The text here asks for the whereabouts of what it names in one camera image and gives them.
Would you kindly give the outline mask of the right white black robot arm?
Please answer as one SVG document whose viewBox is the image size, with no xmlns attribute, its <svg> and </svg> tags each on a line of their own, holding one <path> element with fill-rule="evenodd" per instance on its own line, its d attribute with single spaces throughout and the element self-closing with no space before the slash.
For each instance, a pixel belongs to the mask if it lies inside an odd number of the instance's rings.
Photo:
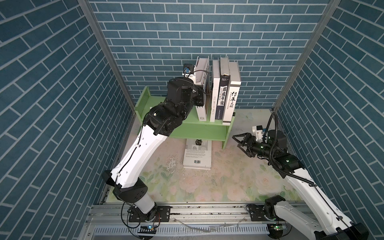
<svg viewBox="0 0 384 240">
<path fill-rule="evenodd" d="M 267 159 L 301 196 L 315 219 L 295 209 L 282 196 L 265 200 L 264 213 L 269 220 L 284 220 L 310 240 L 366 240 L 368 229 L 354 223 L 328 198 L 294 155 L 288 153 L 287 137 L 282 131 L 270 130 L 264 139 L 250 133 L 234 135 L 238 148 L 250 158 Z"/>
</svg>

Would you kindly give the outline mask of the white La Dame aux camelias book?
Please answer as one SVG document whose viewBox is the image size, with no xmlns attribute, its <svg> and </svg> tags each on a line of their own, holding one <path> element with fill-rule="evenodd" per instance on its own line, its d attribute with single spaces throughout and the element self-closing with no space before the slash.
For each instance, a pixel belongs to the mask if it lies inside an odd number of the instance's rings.
<svg viewBox="0 0 384 240">
<path fill-rule="evenodd" d="M 220 85 L 220 61 L 213 60 L 213 87 L 212 87 L 210 122 L 215 122 L 216 120 L 216 108 L 218 103 L 219 85 Z"/>
</svg>

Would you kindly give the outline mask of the Chinese book with man portrait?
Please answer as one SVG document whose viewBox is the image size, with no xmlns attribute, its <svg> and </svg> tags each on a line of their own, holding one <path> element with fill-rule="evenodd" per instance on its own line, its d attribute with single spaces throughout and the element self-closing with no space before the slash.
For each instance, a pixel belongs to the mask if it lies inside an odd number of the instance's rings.
<svg viewBox="0 0 384 240">
<path fill-rule="evenodd" d="M 216 107 L 216 120 L 222 120 L 224 116 L 224 108 L 226 103 L 228 86 L 231 78 L 230 61 L 229 58 L 220 58 L 220 84 L 218 91 L 217 107 Z"/>
</svg>

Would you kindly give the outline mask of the large white black-spine book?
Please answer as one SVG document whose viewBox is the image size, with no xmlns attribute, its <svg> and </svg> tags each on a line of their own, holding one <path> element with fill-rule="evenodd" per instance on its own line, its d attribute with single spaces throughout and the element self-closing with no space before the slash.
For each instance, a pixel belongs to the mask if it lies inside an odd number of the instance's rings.
<svg viewBox="0 0 384 240">
<path fill-rule="evenodd" d="M 230 62 L 231 78 L 227 92 L 226 105 L 223 115 L 223 125 L 229 126 L 232 122 L 232 117 L 235 112 L 240 87 L 241 75 L 238 62 Z"/>
</svg>

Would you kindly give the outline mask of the green two-tier shelf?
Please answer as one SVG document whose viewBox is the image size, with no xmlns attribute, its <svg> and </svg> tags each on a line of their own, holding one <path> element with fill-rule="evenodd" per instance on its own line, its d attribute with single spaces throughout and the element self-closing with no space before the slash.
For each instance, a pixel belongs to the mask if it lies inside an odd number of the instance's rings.
<svg viewBox="0 0 384 240">
<path fill-rule="evenodd" d="M 164 97 L 152 96 L 150 89 L 146 86 L 135 105 L 135 112 L 140 121 L 143 122 L 145 114 L 150 109 L 165 100 Z M 226 148 L 236 114 L 233 113 L 232 120 L 229 126 L 223 125 L 222 120 L 215 122 L 202 122 L 198 120 L 197 110 L 193 108 L 187 119 L 182 125 L 175 129 L 170 135 L 171 138 L 177 139 L 201 139 L 210 141 L 222 142 L 222 149 Z"/>
</svg>

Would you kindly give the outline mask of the white Loewe Foundation Craft Prize book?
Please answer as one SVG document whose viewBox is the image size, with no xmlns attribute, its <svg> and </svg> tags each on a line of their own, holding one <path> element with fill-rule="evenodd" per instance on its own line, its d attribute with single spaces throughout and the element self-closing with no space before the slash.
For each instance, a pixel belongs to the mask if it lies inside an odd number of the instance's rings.
<svg viewBox="0 0 384 240">
<path fill-rule="evenodd" d="M 209 58 L 197 58 L 193 79 L 194 83 L 198 86 L 199 89 L 199 97 L 198 101 L 196 102 L 196 110 L 198 119 L 201 122 L 207 121 L 207 100 L 210 80 L 209 67 Z"/>
</svg>

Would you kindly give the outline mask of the aluminium mounting rail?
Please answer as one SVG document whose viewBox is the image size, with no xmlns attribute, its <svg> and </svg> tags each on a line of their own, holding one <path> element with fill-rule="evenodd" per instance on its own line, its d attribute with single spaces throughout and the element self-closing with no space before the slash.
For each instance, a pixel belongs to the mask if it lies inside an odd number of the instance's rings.
<svg viewBox="0 0 384 240">
<path fill-rule="evenodd" d="M 249 212 L 246 210 L 248 204 L 261 205 L 264 207 L 266 221 L 252 222 Z M 144 222 L 130 223 L 129 213 L 132 210 L 128 204 L 107 203 L 94 205 L 87 217 L 85 226 L 108 225 L 135 227 L 149 224 L 247 224 L 247 223 L 287 223 L 294 226 L 299 224 L 318 227 L 320 224 L 314 213 L 303 202 L 280 202 L 276 205 L 275 217 L 266 214 L 266 206 L 263 202 L 238 202 L 238 203 L 158 203 L 157 206 L 170 206 L 171 214 L 169 222 Z"/>
</svg>

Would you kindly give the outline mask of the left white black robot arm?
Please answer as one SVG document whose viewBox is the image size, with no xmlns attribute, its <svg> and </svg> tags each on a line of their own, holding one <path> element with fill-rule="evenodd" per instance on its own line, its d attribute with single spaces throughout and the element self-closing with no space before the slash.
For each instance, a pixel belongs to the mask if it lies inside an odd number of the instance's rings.
<svg viewBox="0 0 384 240">
<path fill-rule="evenodd" d="M 101 177 L 112 186 L 115 197 L 125 204 L 135 205 L 144 221 L 157 215 L 157 205 L 148 194 L 148 187 L 139 175 L 154 151 L 171 133 L 182 125 L 194 106 L 202 106 L 205 91 L 186 77 L 171 79 L 165 100 L 145 115 L 141 131 L 133 145 L 112 169 Z"/>
</svg>

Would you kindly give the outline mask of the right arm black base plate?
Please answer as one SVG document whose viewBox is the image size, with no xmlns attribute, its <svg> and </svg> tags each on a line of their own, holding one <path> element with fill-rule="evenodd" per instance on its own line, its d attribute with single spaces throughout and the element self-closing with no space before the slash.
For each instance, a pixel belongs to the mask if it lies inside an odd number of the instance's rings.
<svg viewBox="0 0 384 240">
<path fill-rule="evenodd" d="M 248 204 L 246 210 L 249 212 L 252 222 L 262 222 L 266 221 L 264 207 L 261 205 Z"/>
</svg>

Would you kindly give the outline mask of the white book with barcode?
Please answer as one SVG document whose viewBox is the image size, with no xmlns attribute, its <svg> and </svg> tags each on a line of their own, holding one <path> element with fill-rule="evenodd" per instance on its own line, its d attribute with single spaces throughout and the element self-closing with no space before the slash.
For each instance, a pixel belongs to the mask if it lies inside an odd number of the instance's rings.
<svg viewBox="0 0 384 240">
<path fill-rule="evenodd" d="M 187 139 L 183 167 L 210 170 L 212 167 L 212 141 Z"/>
</svg>

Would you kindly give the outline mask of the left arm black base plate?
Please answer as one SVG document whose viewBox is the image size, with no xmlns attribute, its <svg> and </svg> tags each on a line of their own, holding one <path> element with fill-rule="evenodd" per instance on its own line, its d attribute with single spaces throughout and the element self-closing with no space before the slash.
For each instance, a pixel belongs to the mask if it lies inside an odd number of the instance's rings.
<svg viewBox="0 0 384 240">
<path fill-rule="evenodd" d="M 128 220 L 130 223 L 169 222 L 170 214 L 170 206 L 155 205 L 147 214 L 144 214 L 137 206 L 133 205 Z"/>
</svg>

